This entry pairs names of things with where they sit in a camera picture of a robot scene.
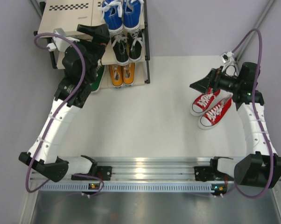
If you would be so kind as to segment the black sneaker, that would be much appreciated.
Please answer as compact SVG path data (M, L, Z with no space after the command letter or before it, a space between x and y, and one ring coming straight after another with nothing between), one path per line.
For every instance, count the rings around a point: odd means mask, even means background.
M143 46L143 34L142 31L136 30L131 33L127 33L128 46L129 46L129 59L132 62L137 62L142 57Z
M111 37L112 49L115 54L117 64L125 66L129 63L129 57L127 54L127 37L124 33L119 33Z

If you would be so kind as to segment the blue sneaker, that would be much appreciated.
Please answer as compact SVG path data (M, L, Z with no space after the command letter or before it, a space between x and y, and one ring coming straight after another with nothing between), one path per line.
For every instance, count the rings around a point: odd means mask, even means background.
M131 33L140 28L143 5L143 0L123 1L123 25L127 32Z
M111 34L120 33L123 30L123 7L120 0L104 0L98 10L102 12L101 20L107 24Z

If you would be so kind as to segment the green sneaker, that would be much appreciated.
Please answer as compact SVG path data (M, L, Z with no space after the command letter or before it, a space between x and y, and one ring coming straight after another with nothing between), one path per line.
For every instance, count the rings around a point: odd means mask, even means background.
M105 75L105 66L101 65L97 68L96 81L91 84L91 88L92 88L91 93L97 93L99 91L104 75Z

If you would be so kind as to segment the orange sneaker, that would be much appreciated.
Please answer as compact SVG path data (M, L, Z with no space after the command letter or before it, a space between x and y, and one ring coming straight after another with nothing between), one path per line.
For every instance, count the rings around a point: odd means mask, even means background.
M110 78L113 87L121 88L123 86L122 67L118 64L108 65Z
M123 66L123 82L126 86L134 84L135 63L129 63Z

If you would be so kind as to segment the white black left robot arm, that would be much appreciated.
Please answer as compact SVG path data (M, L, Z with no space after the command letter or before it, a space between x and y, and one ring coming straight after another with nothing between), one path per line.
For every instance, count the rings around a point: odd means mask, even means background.
M37 34L34 38L34 42L42 37L52 38L53 41L43 48L49 52L58 50L64 54L64 78L58 85L51 110L39 136L27 152L20 154L19 161L53 182L59 182L66 175L76 174L93 180L98 173L97 163L88 156L58 156L64 134L93 92L92 84L98 80L101 58L110 41L106 24L79 24L77 31L88 35L91 40L67 36L61 28L52 33Z

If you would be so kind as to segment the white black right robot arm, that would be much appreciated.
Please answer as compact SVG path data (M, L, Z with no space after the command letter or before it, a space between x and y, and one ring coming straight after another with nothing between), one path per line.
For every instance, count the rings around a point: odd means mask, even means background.
M206 94L208 90L231 93L231 100L241 119L247 156L241 160L216 157L209 168L211 178L220 180L226 174L237 185L270 189L281 177L281 157L272 146L264 118L264 99L256 90L259 65L243 63L238 76L229 76L223 67L211 69L208 75L190 88Z

